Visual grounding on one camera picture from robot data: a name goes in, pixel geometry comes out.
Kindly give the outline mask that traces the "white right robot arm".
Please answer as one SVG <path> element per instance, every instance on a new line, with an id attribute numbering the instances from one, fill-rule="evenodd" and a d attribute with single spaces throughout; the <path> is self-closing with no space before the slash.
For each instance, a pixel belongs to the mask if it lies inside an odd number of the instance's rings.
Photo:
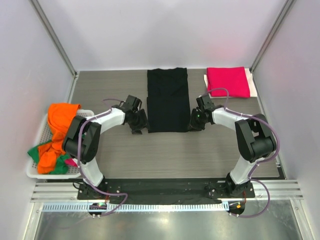
<path id="1" fill-rule="evenodd" d="M 197 107 L 191 112 L 188 129 L 205 130 L 205 125 L 221 125 L 235 131 L 240 157 L 225 178 L 225 192 L 236 198 L 247 188 L 259 162 L 277 150 L 277 141 L 263 114 L 248 115 L 222 105 L 214 105 L 208 94 L 196 99 Z"/>

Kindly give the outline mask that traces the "black t-shirt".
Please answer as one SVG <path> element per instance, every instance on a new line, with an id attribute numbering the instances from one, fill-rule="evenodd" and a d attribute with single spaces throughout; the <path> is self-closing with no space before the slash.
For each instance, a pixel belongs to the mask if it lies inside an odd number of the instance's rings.
<path id="1" fill-rule="evenodd" d="M 149 133 L 188 132 L 191 120 L 186 68 L 147 71 Z"/>

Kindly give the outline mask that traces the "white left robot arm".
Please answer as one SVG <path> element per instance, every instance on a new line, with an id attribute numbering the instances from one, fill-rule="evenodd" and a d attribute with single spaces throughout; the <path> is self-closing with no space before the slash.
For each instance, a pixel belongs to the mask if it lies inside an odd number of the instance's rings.
<path id="1" fill-rule="evenodd" d="M 104 196 L 123 195 L 107 192 L 106 178 L 98 166 L 96 155 L 101 135 L 125 124 L 129 125 L 132 134 L 141 134 L 143 129 L 149 127 L 142 101 L 132 95 L 94 116 L 76 115 L 63 140 L 62 149 L 76 160 L 85 186 L 90 186 L 89 194 L 97 200 Z"/>

